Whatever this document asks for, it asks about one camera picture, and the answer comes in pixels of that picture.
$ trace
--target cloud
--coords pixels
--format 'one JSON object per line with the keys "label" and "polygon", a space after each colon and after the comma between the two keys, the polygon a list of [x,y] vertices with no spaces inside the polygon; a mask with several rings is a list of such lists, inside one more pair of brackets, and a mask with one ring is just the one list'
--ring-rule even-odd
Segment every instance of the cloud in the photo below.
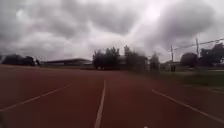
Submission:
{"label": "cloud", "polygon": [[0,0],[0,52],[91,58],[126,44],[146,55],[224,35],[221,0]]}

